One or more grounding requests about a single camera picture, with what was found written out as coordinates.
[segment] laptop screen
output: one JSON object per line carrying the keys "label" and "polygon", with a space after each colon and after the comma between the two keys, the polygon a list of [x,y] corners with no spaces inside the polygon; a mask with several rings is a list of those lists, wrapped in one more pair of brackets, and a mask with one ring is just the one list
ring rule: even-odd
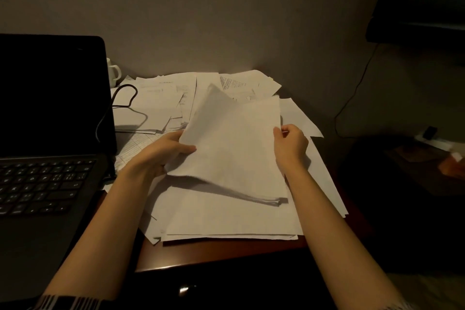
{"label": "laptop screen", "polygon": [[116,152],[99,37],[0,35],[0,156]]}

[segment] person's left hand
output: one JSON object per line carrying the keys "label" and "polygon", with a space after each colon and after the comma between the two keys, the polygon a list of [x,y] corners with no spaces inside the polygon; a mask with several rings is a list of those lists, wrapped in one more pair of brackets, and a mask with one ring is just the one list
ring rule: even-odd
{"label": "person's left hand", "polygon": [[184,130],[167,133],[139,152],[129,162],[132,165],[153,167],[156,171],[176,158],[180,153],[190,154],[197,149],[193,145],[179,143]]}

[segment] hand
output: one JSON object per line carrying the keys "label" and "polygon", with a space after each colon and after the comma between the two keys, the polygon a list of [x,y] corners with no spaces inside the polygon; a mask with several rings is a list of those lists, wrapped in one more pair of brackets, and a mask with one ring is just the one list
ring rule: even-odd
{"label": "hand", "polygon": [[156,175],[159,175],[160,171],[163,171],[163,166],[176,158],[178,154],[190,154],[197,149],[193,145],[179,143],[183,131],[179,130],[163,135],[134,156],[128,164],[153,167]]}
{"label": "hand", "polygon": [[[283,135],[283,131],[288,131],[287,136]],[[297,126],[289,124],[281,126],[281,129],[275,127],[273,134],[274,155],[281,172],[286,175],[289,169],[303,165],[308,146],[304,133]]]}

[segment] person's right hand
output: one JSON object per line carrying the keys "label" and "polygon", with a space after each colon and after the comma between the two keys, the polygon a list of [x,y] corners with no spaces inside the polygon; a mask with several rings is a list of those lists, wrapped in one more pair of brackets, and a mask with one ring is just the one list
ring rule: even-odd
{"label": "person's right hand", "polygon": [[296,166],[303,165],[305,151],[308,146],[308,140],[304,133],[295,125],[283,125],[281,129],[275,127],[274,134],[274,155],[276,163],[281,172],[286,173]]}

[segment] laptop keyboard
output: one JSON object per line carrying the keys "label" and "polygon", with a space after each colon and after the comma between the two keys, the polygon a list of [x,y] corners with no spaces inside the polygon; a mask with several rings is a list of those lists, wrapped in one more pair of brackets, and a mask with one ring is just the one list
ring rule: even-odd
{"label": "laptop keyboard", "polygon": [[95,160],[0,165],[0,217],[70,210]]}

